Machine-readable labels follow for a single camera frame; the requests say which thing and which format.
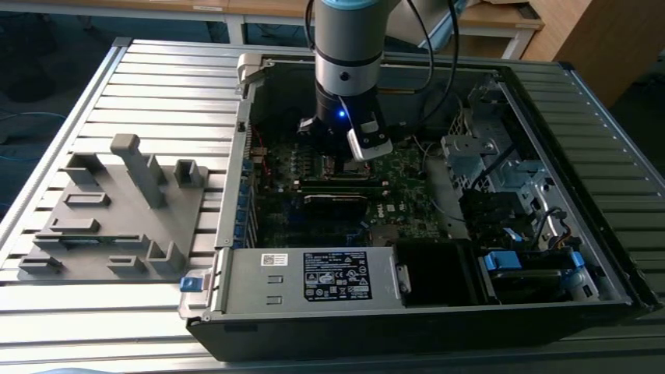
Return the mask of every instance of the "black cable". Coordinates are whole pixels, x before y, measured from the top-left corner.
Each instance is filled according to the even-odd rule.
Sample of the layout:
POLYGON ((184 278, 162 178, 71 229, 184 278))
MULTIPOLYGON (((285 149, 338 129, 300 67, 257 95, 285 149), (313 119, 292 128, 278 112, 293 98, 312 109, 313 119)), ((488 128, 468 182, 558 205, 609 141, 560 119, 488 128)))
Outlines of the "black cable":
MULTIPOLYGON (((441 88, 441 91, 444 90, 444 85, 442 84, 438 84, 437 87, 441 88)), ((429 101, 429 97, 432 96, 432 94, 436 92, 434 89, 429 90, 425 94, 425 98, 422 99, 422 102, 418 106, 418 109, 417 109, 417 119, 420 120, 422 117, 425 117, 425 109, 426 109, 426 103, 429 101)), ((456 96, 456 99, 457 99, 457 103, 460 104, 460 110, 464 109, 465 107, 465 103, 464 101, 461 100, 461 97, 460 97, 460 94, 456 92, 456 90, 450 90, 450 94, 453 94, 456 96)))
POLYGON ((17 115, 17 113, 15 111, 8 111, 4 108, 0 108, 0 111, 4 111, 5 113, 9 113, 11 115, 17 115))
POLYGON ((413 15, 416 16, 417 23, 420 24, 420 28, 422 30, 422 34, 425 35, 426 49, 429 52, 429 74, 426 76, 426 81, 425 81, 425 84, 422 85, 422 87, 420 87, 418 89, 416 89, 413 91, 414 94, 418 94, 424 90, 426 90, 426 88, 429 88, 429 85, 432 83, 432 78, 434 76, 434 50, 432 48, 432 40, 429 39, 429 33, 426 32, 425 23, 422 22, 422 18, 420 17, 420 13, 417 12, 416 5, 413 4, 412 0, 406 0, 406 3, 413 11, 413 15))
POLYGON ((312 34, 309 33, 309 26, 312 25, 312 10, 313 10, 313 0, 308 1, 308 6, 304 9, 304 38, 308 41, 308 48, 313 51, 316 44, 312 40, 312 34))
POLYGON ((540 218, 538 225, 536 226, 536 235, 533 235, 533 242, 530 243, 530 250, 536 250, 538 248, 540 235, 542 234, 542 229, 545 228, 545 223, 548 222, 548 217, 562 211, 560 207, 552 206, 542 214, 540 218))
POLYGON ((457 23, 457 13, 456 13, 456 5, 454 5, 454 0, 448 0, 448 11, 450 13, 450 18, 453 21, 453 61, 450 63, 450 77, 448 78, 448 84, 445 85, 445 90, 444 90, 444 95, 441 96, 441 99, 438 103, 436 104, 434 109, 422 117, 420 120, 416 122, 416 129, 413 130, 413 133, 418 131, 418 129, 425 125, 426 120, 434 115, 434 113, 441 109, 445 99, 448 98, 448 95, 450 93, 450 89, 453 87, 453 81, 456 80, 456 73, 457 73, 457 60, 460 59, 460 24, 457 23))
POLYGON ((497 168, 497 166, 506 160, 508 156, 510 156, 512 151, 516 150, 516 144, 510 144, 510 146, 501 152, 497 159, 490 163, 490 165, 482 170, 482 172, 476 177, 474 181, 470 183, 469 189, 474 189, 476 185, 480 183, 482 178, 485 178, 489 173, 497 168))

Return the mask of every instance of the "wire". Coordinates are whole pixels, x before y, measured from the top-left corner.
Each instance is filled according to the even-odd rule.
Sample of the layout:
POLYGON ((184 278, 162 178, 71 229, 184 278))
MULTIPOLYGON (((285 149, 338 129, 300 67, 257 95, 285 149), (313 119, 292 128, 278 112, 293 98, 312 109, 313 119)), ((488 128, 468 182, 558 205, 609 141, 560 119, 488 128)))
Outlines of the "wire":
POLYGON ((309 0, 308 6, 304 9, 304 38, 308 41, 308 48, 310 51, 313 51, 313 48, 316 47, 309 30, 309 26, 312 24, 312 9, 313 9, 313 0, 309 0))
POLYGON ((434 48, 432 48, 432 40, 429 39, 429 33, 426 32, 425 23, 422 22, 422 18, 420 17, 420 13, 417 12, 416 5, 413 4, 412 0, 406 0, 406 3, 408 3, 409 8, 413 11, 413 15, 416 16, 417 23, 418 23, 420 28, 422 30, 422 34, 425 35, 426 49, 429 52, 429 73, 426 75, 426 81, 425 81, 425 84, 422 85, 422 87, 420 87, 418 89, 416 89, 413 91, 414 94, 418 94, 426 90, 426 88, 429 87, 429 85, 432 83, 432 78, 434 76, 434 48))
POLYGON ((564 228, 565 231, 561 234, 561 236, 558 237, 558 239, 554 242, 554 244, 548 249, 561 248, 561 245, 564 244, 564 242, 566 241, 566 239, 570 238, 570 236, 573 236, 573 230, 570 230, 570 226, 566 225, 566 223, 564 222, 562 218, 558 219, 558 224, 561 224, 561 227, 564 228))
POLYGON ((21 115, 48 115, 51 117, 57 117, 57 118, 61 118, 61 119, 67 119, 65 116, 63 115, 59 115, 57 113, 49 113, 47 111, 27 111, 25 113, 15 113, 12 115, 8 115, 5 117, 1 117, 0 118, 0 121, 4 121, 5 119, 9 119, 9 118, 15 118, 15 117, 19 117, 21 115))
POLYGON ((510 156, 512 151, 516 150, 516 144, 510 144, 510 146, 501 152, 493 163, 482 170, 482 172, 476 177, 474 181, 470 183, 469 189, 474 189, 476 185, 480 183, 482 178, 485 178, 489 173, 497 168, 497 166, 506 160, 508 156, 510 156))
POLYGON ((422 148, 422 146, 420 145, 420 142, 417 141, 417 137, 412 136, 412 139, 413 139, 413 142, 416 142, 416 145, 417 145, 417 148, 420 148, 420 151, 422 153, 425 153, 425 148, 422 148))
POLYGON ((425 150, 422 151, 424 152, 424 155, 422 155, 422 165, 420 167, 420 170, 421 171, 425 171, 425 160, 426 160, 426 153, 429 152, 429 149, 432 148, 432 146, 434 145, 434 143, 432 143, 429 146, 426 146, 425 150))
POLYGON ((453 61, 450 64, 450 76, 448 78, 448 83, 445 84, 444 95, 441 96, 441 99, 436 104, 434 109, 432 109, 432 111, 416 122, 416 125, 413 125, 416 127, 413 132, 416 132, 424 126, 426 120, 434 115, 434 113, 438 112, 438 109, 441 109, 441 106, 445 103, 445 99, 448 98, 450 89, 453 87, 453 81, 456 80, 457 60, 460 59, 460 24, 457 23, 457 12, 453 0, 448 0, 448 12, 450 13, 450 19, 453 22, 453 42, 454 42, 453 61))
POLYGON ((13 158, 13 157, 5 157, 5 156, 0 156, 0 160, 5 160, 5 161, 36 161, 36 160, 40 160, 41 157, 35 157, 35 158, 13 158))
POLYGON ((278 30, 284 25, 273 25, 265 23, 257 23, 257 26, 261 30, 278 30))
POLYGON ((274 35, 270 32, 274 29, 270 29, 269 27, 261 25, 260 23, 256 23, 256 25, 258 30, 261 31, 261 37, 274 37, 274 35))
POLYGON ((298 33, 300 31, 300 26, 296 26, 294 27, 294 30, 293 30, 293 33, 290 34, 290 38, 293 39, 294 38, 294 35, 298 33))
POLYGON ((545 214, 542 214, 542 217, 540 218, 540 221, 538 221, 538 225, 536 226, 536 235, 533 236, 533 243, 530 243, 530 250, 537 250, 540 235, 542 234, 542 229, 545 228, 545 223, 548 222, 549 216, 557 212, 562 212, 561 208, 557 206, 552 206, 545 211, 545 214))
POLYGON ((450 218, 452 220, 454 221, 458 221, 458 222, 462 222, 462 223, 466 223, 465 220, 462 220, 461 218, 457 218, 454 216, 450 216, 442 209, 441 207, 436 204, 436 201, 434 199, 429 199, 429 201, 432 202, 432 205, 434 206, 436 210, 438 210, 441 212, 441 214, 444 214, 448 218, 450 218))

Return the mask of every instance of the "motherboard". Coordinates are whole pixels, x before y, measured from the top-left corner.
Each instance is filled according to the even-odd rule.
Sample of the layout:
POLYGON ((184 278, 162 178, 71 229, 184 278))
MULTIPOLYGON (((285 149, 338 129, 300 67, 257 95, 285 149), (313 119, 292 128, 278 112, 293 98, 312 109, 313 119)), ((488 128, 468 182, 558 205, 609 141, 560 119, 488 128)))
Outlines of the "motherboard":
POLYGON ((441 237, 414 143, 356 162, 292 139, 257 139, 260 247, 385 246, 401 237, 441 237))

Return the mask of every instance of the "blue latch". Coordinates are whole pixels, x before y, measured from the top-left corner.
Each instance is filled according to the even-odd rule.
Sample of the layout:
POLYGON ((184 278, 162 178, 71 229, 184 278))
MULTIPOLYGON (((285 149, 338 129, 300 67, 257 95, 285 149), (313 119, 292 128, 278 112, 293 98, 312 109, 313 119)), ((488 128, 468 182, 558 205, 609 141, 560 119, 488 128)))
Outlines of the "blue latch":
POLYGON ((253 168, 253 162, 250 162, 250 160, 248 159, 244 159, 242 160, 242 177, 246 177, 249 175, 249 171, 252 171, 252 168, 253 168))
POLYGON ((246 220, 246 218, 248 218, 248 214, 245 213, 245 211, 244 210, 238 210, 236 212, 236 221, 237 222, 244 222, 246 220))
POLYGON ((502 230, 510 235, 512 240, 514 240, 516 242, 524 242, 521 235, 517 234, 512 228, 502 228, 502 230))
POLYGON ((237 237, 237 238, 241 238, 242 236, 245 236, 245 229, 241 225, 236 224, 236 227, 233 228, 233 235, 237 237))
POLYGON ((516 251, 493 251, 485 257, 488 270, 518 270, 521 269, 520 259, 516 251))
POLYGON ((204 278, 182 277, 180 279, 180 292, 204 291, 204 278))
POLYGON ((580 252, 570 253, 570 258, 573 259, 574 267, 580 269, 584 267, 584 258, 580 252))

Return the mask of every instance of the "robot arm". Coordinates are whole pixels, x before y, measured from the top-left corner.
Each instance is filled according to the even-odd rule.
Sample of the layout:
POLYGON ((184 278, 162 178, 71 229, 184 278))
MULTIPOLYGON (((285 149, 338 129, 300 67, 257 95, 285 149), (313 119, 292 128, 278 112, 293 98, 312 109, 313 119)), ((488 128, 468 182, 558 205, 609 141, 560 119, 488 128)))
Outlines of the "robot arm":
POLYGON ((357 161, 393 150, 376 98, 376 83, 385 27, 397 4, 398 0, 314 0, 313 5, 317 23, 313 120, 337 141, 348 142, 344 148, 350 149, 357 161))

